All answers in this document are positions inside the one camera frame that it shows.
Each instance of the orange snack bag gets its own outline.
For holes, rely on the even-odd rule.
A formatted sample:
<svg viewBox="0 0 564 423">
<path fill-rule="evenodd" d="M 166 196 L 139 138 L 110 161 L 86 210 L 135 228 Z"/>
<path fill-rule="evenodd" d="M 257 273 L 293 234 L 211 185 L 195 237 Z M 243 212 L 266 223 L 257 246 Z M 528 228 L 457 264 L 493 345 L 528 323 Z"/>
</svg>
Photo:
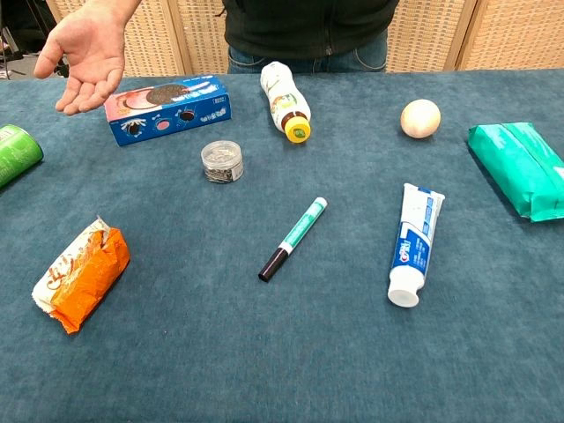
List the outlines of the orange snack bag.
<svg viewBox="0 0 564 423">
<path fill-rule="evenodd" d="M 32 297 L 67 333 L 77 332 L 129 261 L 120 230 L 98 218 L 49 267 Z"/>
</svg>

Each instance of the white egg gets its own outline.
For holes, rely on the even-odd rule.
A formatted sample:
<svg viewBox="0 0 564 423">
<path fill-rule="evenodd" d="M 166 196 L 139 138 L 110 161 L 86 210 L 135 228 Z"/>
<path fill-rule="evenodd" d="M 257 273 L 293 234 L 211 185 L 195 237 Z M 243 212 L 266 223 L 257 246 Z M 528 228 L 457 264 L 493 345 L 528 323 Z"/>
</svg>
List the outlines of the white egg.
<svg viewBox="0 0 564 423">
<path fill-rule="evenodd" d="M 400 122 L 410 137 L 429 137 L 441 124 L 441 110 L 430 100 L 415 100 L 405 106 Z"/>
</svg>

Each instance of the hand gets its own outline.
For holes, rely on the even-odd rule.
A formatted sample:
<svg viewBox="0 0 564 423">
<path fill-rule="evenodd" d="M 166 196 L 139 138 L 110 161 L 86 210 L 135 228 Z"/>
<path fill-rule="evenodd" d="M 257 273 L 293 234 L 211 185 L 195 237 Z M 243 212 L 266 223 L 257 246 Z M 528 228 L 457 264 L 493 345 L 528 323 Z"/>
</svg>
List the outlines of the hand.
<svg viewBox="0 0 564 423">
<path fill-rule="evenodd" d="M 56 109 L 66 115 L 101 106 L 119 85 L 123 56 L 125 22 L 107 7 L 89 5 L 66 16 L 51 31 L 37 60 L 34 75 L 48 77 L 66 54 L 69 78 Z"/>
</svg>

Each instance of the woven screen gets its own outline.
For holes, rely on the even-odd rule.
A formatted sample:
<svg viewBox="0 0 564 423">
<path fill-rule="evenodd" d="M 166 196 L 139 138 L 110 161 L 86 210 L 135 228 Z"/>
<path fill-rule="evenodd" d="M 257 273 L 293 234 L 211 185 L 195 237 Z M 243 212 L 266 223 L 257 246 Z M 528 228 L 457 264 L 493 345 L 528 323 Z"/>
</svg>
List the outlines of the woven screen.
<svg viewBox="0 0 564 423">
<path fill-rule="evenodd" d="M 464 0 L 400 0 L 389 29 L 388 71 L 445 69 L 463 10 Z"/>
<path fill-rule="evenodd" d="M 563 0 L 489 0 L 480 6 L 458 68 L 564 67 Z"/>
<path fill-rule="evenodd" d="M 75 11 L 85 0 L 48 0 L 56 19 Z M 144 0 L 125 31 L 125 76 L 185 74 L 167 0 Z"/>
<path fill-rule="evenodd" d="M 172 0 L 180 15 L 179 39 L 185 43 L 193 73 L 227 72 L 225 13 L 221 0 Z"/>
</svg>

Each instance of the jeans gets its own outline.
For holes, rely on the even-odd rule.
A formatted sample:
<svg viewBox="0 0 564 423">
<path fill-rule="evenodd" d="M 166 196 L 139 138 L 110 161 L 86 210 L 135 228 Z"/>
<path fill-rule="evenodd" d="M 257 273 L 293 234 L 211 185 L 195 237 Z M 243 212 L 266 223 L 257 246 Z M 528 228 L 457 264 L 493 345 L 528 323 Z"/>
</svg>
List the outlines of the jeans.
<svg viewBox="0 0 564 423">
<path fill-rule="evenodd" d="M 388 31 L 378 35 L 367 45 L 352 51 L 316 59 L 277 59 L 253 56 L 229 47 L 229 73 L 260 73 L 262 68 L 275 60 L 289 66 L 292 73 L 317 72 L 380 72 L 386 69 Z"/>
</svg>

